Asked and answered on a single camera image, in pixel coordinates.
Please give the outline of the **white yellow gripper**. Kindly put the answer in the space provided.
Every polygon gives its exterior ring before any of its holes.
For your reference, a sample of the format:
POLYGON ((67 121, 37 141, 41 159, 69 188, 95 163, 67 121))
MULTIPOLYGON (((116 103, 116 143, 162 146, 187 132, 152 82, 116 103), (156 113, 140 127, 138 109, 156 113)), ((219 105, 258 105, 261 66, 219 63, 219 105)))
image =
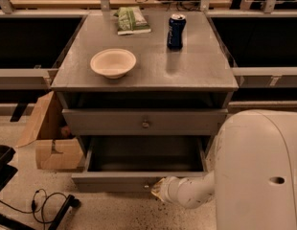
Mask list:
POLYGON ((177 203, 180 179, 175 176, 161 178, 151 189, 151 193, 163 202, 177 203))

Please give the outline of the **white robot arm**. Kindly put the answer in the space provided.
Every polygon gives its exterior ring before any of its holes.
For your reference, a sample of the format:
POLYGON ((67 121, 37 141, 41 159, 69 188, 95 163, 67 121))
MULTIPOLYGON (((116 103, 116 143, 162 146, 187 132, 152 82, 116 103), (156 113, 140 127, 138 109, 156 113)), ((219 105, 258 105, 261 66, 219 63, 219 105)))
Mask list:
POLYGON ((194 209, 216 200, 217 230, 297 230, 297 112, 246 110, 222 125, 215 167, 151 192, 194 209))

